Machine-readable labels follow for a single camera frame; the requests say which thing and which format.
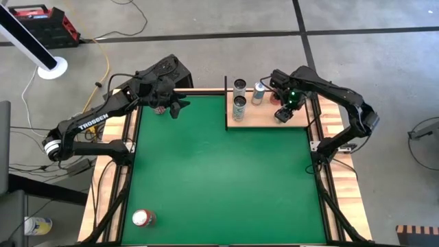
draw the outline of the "wooden shelf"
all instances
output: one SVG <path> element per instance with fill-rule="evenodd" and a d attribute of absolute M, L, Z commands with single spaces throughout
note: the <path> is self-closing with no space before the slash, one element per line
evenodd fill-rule
<path fill-rule="evenodd" d="M 246 92 L 246 111 L 242 121 L 233 120 L 233 92 L 227 92 L 227 126 L 229 128 L 260 128 L 260 127 L 306 127 L 308 126 L 307 113 L 303 106 L 286 123 L 279 122 L 274 113 L 281 107 L 270 103 L 271 92 L 266 91 L 262 103 L 258 106 L 252 104 L 253 91 Z"/>

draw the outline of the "silver can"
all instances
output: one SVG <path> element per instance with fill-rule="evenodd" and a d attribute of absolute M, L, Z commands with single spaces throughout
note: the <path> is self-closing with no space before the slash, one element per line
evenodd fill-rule
<path fill-rule="evenodd" d="M 252 104 L 258 106 L 262 103 L 263 94 L 265 93 L 265 87 L 260 82 L 256 82 L 253 89 Z"/>
<path fill-rule="evenodd" d="M 235 82 L 233 82 L 233 99 L 237 96 L 245 96 L 246 86 L 247 83 L 245 80 L 242 79 L 235 80 Z"/>
<path fill-rule="evenodd" d="M 233 99 L 233 120 L 242 121 L 246 110 L 247 100 L 244 96 L 238 95 Z"/>

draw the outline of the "yellow cable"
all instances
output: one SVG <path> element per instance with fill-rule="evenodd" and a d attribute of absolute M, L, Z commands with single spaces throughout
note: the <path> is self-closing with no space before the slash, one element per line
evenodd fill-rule
<path fill-rule="evenodd" d="M 78 17 L 78 15 L 76 14 L 75 10 L 71 7 L 70 1 L 69 0 L 64 0 L 64 3 L 67 6 L 67 8 L 70 10 L 70 12 L 78 20 L 78 23 L 80 24 L 80 26 L 83 29 L 83 31 L 86 34 L 86 36 L 92 37 L 90 35 L 90 33 L 88 32 L 88 30 L 85 28 L 85 25 L 82 23 L 81 18 Z M 107 70 L 106 70 L 104 76 L 102 76 L 101 80 L 99 81 L 100 84 L 103 84 L 102 82 L 107 78 L 108 74 L 110 73 L 110 61 L 108 59 L 107 53 L 105 52 L 105 49 L 101 46 L 101 44 L 99 44 L 94 38 L 92 38 L 91 40 L 94 43 L 96 43 L 97 46 L 99 46 L 99 48 L 101 49 L 103 55 L 105 56 L 105 60 L 107 62 Z M 98 87 L 96 86 L 95 89 L 93 90 L 93 92 L 91 93 L 90 97 L 88 98 L 87 103 L 84 106 L 84 109 L 82 109 L 82 113 L 85 113 L 87 108 L 90 106 L 90 102 L 91 102 L 93 96 L 96 94 L 97 89 L 98 89 Z"/>

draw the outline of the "white cable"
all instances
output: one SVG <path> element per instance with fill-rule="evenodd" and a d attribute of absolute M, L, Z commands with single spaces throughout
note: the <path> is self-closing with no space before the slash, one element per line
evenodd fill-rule
<path fill-rule="evenodd" d="M 35 132 L 35 131 L 32 129 L 33 127 L 32 127 L 32 123 L 30 122 L 29 106 L 27 106 L 27 102 L 26 102 L 26 100 L 25 100 L 25 93 L 26 93 L 26 90 L 27 90 L 27 88 L 30 86 L 30 84 L 34 81 L 37 69 L 38 69 L 38 66 L 35 67 L 34 74 L 32 75 L 32 78 L 30 78 L 30 81 L 29 81 L 29 83 L 27 83 L 27 86 L 25 87 L 25 90 L 23 90 L 23 92 L 21 93 L 21 99 L 23 100 L 23 102 L 25 103 L 25 106 L 26 106 L 27 122 L 29 123 L 29 127 L 31 128 L 31 131 L 32 131 L 34 134 L 36 134 L 37 136 L 39 136 L 39 137 L 46 137 L 46 136 L 43 136 L 43 135 L 41 135 L 41 134 L 38 134 L 37 132 Z"/>

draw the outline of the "white pole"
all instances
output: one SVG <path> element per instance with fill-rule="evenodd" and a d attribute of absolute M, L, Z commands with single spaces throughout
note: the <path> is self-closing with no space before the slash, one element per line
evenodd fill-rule
<path fill-rule="evenodd" d="M 41 78 L 55 79 L 67 70 L 67 61 L 53 57 L 3 5 L 0 5 L 0 33 L 38 66 Z"/>

